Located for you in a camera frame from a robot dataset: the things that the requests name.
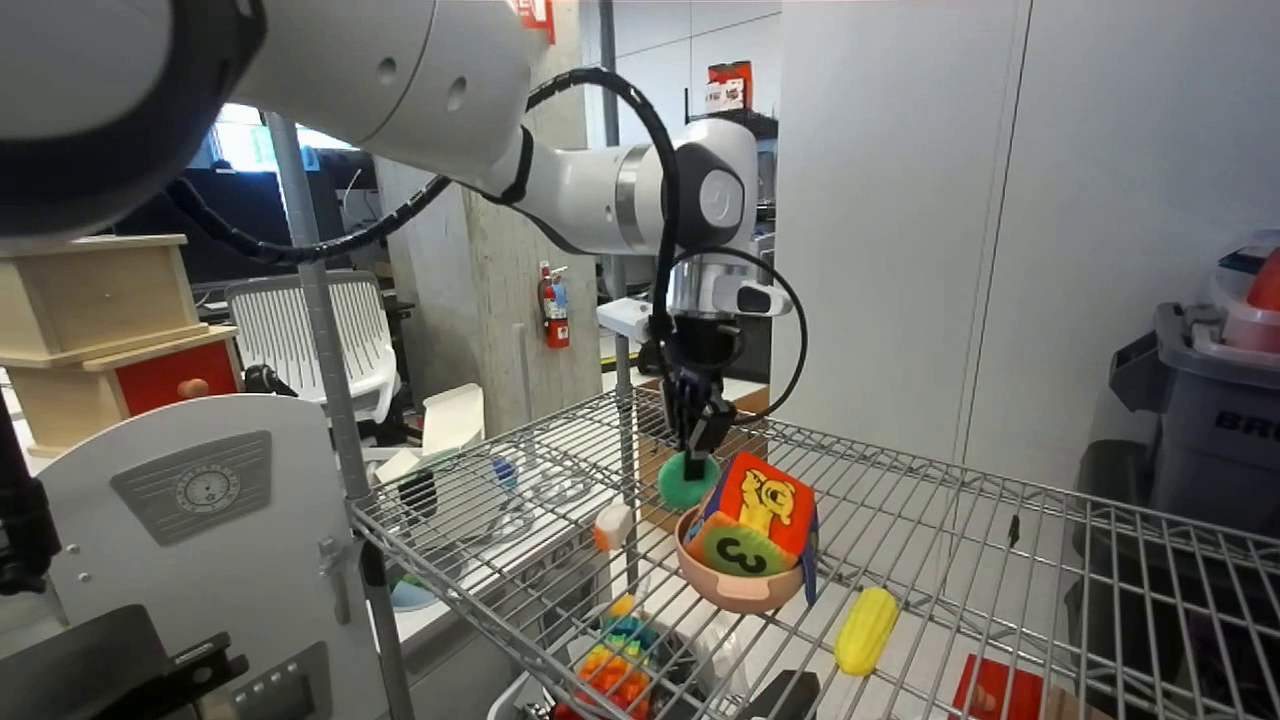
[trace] fire extinguisher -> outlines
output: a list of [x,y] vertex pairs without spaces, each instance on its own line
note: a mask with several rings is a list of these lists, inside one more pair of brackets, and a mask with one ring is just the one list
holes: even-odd
[[544,309],[544,343],[569,349],[569,278],[564,266],[541,263],[538,301]]

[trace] pole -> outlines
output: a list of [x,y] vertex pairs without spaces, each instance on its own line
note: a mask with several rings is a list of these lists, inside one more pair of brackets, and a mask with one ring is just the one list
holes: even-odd
[[[322,243],[313,183],[307,183],[305,153],[298,143],[298,129],[275,112],[264,112],[264,121],[269,121],[274,149],[275,149],[275,167],[280,167],[275,176],[280,176],[289,236],[298,249]],[[325,381],[325,408],[328,408],[328,422],[331,422],[335,459],[343,471],[350,499],[360,504],[360,499],[368,499],[368,471],[364,471],[360,426],[356,426],[356,413],[354,413],[343,343],[335,337],[325,260],[301,263],[298,278],[301,278],[305,304],[307,304],[307,326],[313,326],[318,363],[322,363],[322,381]],[[368,575],[373,573],[360,573],[364,601],[373,613],[379,676],[386,676],[386,693],[390,693],[390,717],[413,720],[391,594],[386,585],[373,585]]]
[[[611,0],[600,0],[600,62],[616,71],[616,7]],[[604,143],[619,143],[619,122],[616,122],[616,97],[604,90]]]

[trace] wire shelf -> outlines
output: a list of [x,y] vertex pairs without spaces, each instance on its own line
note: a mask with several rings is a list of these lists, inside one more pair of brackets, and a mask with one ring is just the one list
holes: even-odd
[[[757,422],[723,457],[761,452],[822,490],[818,603],[723,613],[682,579],[657,523],[609,557],[564,551],[645,452],[664,452],[645,403],[628,457],[600,395],[444,459],[434,484],[379,488],[356,527],[580,717],[739,717],[790,669],[822,679],[818,717],[833,720],[1023,717],[1028,684],[1033,717],[1280,717],[1276,538],[814,426]],[[860,679],[833,642],[868,585],[895,591],[902,624]],[[619,707],[577,658],[628,589],[659,652],[645,702]]]

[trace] plastic toy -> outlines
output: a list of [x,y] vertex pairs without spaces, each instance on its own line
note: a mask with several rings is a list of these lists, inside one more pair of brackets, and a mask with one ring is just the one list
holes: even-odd
[[887,636],[895,627],[895,594],[887,589],[864,589],[838,636],[838,662],[847,676],[873,676],[879,662]]
[[709,497],[686,548],[723,575],[775,575],[800,563],[818,527],[818,490],[739,452]]
[[634,533],[634,506],[628,504],[609,504],[600,506],[598,523],[591,523],[591,548],[600,557],[616,551],[623,542],[623,535]]
[[731,575],[716,573],[705,559],[695,559],[686,542],[675,548],[682,557],[682,575],[709,601],[730,613],[771,613],[785,609],[800,591],[800,566],[775,573],[775,575]]
[[600,638],[580,662],[577,676],[623,707],[634,720],[649,720],[649,669],[645,642],[628,636]]
[[674,452],[664,466],[657,471],[657,499],[669,511],[691,511],[709,490],[719,484],[719,459],[705,457],[701,471],[686,459],[686,452]]
[[616,601],[604,609],[604,615],[634,615],[634,613],[637,613],[637,594],[634,594],[634,591],[616,594]]

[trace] bowl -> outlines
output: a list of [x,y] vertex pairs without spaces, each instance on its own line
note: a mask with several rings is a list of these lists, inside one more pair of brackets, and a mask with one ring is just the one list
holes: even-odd
[[675,551],[682,551],[682,575],[709,601],[730,613],[771,613],[785,609],[800,591],[800,566],[775,573],[775,575],[730,575],[686,548],[686,527],[691,523],[701,506],[686,511],[675,523]]

